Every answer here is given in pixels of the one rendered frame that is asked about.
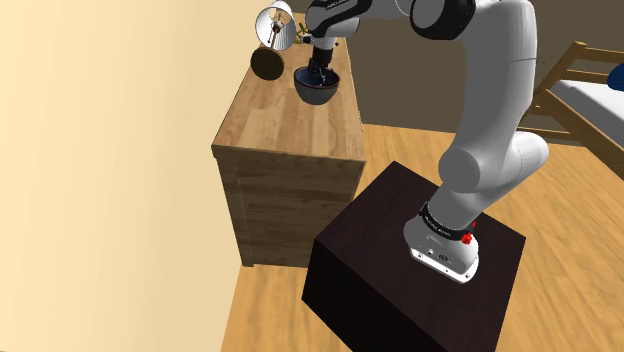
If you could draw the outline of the dark bowl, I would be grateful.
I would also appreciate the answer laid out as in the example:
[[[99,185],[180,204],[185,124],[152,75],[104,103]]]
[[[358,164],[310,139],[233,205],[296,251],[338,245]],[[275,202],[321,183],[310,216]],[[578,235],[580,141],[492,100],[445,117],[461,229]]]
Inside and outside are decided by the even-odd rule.
[[[308,66],[298,68],[294,74],[294,86],[301,100],[310,105],[323,105],[336,93],[340,76],[329,69],[314,72]]]

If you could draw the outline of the white shade table lamp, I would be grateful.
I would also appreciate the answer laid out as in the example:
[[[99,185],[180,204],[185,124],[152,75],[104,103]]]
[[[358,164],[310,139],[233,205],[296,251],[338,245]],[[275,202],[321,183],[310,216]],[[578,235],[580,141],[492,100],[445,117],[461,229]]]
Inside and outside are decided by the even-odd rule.
[[[272,81],[282,75],[285,63],[281,53],[295,43],[296,32],[291,7],[283,0],[275,0],[257,15],[255,33],[261,45],[250,59],[257,77]]]

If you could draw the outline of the wooden chest of drawers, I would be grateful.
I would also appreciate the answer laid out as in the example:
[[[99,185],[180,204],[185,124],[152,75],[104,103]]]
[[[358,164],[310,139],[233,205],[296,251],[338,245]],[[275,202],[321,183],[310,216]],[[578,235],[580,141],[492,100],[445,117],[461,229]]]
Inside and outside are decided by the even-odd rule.
[[[247,71],[212,143],[243,265],[305,267],[314,238],[352,201],[366,156],[345,39],[333,50],[337,93],[298,96],[294,72],[312,48],[282,52],[283,74]]]

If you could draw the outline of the dark robot stand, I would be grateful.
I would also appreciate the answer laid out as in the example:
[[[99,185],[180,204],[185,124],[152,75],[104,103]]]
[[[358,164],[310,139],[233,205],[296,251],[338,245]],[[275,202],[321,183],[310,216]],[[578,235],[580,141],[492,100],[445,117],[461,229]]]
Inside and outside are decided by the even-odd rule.
[[[352,352],[495,352],[526,239],[482,214],[472,280],[426,267],[403,227],[436,188],[392,162],[315,238],[302,299]]]

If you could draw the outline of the wooden bed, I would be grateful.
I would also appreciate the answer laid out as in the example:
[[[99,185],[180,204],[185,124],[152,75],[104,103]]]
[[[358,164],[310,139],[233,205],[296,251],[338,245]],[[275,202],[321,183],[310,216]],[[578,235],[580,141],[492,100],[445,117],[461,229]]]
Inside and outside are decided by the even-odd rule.
[[[610,73],[573,70],[576,60],[610,63]],[[534,91],[527,116],[553,118],[561,131],[532,128],[543,138],[577,141],[624,180],[624,52],[575,41]]]

